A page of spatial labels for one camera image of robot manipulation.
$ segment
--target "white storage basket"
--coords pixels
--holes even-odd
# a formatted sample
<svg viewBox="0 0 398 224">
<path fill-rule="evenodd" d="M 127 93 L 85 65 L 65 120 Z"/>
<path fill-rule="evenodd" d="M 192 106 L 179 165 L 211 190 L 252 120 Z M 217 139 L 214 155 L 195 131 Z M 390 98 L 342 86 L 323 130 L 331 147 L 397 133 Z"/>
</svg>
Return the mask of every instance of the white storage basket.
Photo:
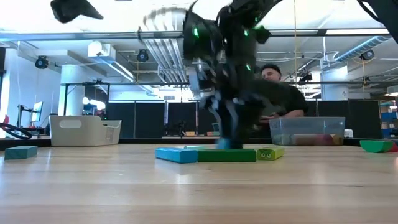
<svg viewBox="0 0 398 224">
<path fill-rule="evenodd" d="M 119 142 L 122 121 L 98 116 L 50 116 L 52 146 L 107 146 Z"/>
</svg>

